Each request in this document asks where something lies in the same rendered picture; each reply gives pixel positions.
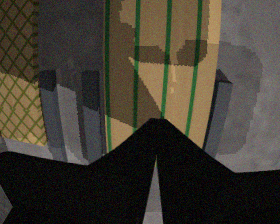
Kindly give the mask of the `tan strip with green stripes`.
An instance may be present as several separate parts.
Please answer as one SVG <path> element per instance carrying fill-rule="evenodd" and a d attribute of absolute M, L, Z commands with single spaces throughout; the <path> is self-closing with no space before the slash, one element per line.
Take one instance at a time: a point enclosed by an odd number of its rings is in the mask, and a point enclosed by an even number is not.
<path fill-rule="evenodd" d="M 107 153 L 149 119 L 203 149 L 216 77 L 222 0 L 104 0 Z"/>

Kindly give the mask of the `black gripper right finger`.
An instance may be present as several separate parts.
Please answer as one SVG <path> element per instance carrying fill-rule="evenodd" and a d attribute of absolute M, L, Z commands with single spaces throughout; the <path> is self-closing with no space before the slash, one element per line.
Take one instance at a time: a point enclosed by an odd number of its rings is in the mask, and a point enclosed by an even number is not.
<path fill-rule="evenodd" d="M 164 224 L 221 224 L 237 210 L 280 204 L 280 171 L 233 172 L 159 119 L 156 163 Z"/>

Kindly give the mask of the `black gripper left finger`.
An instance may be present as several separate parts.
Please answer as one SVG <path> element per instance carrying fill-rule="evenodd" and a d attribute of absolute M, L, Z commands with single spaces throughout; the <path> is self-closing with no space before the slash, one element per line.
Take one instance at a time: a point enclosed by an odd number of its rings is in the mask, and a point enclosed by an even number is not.
<path fill-rule="evenodd" d="M 93 164 L 0 153 L 0 186 L 11 205 L 93 224 L 143 224 L 155 169 L 159 121 L 143 127 Z"/>

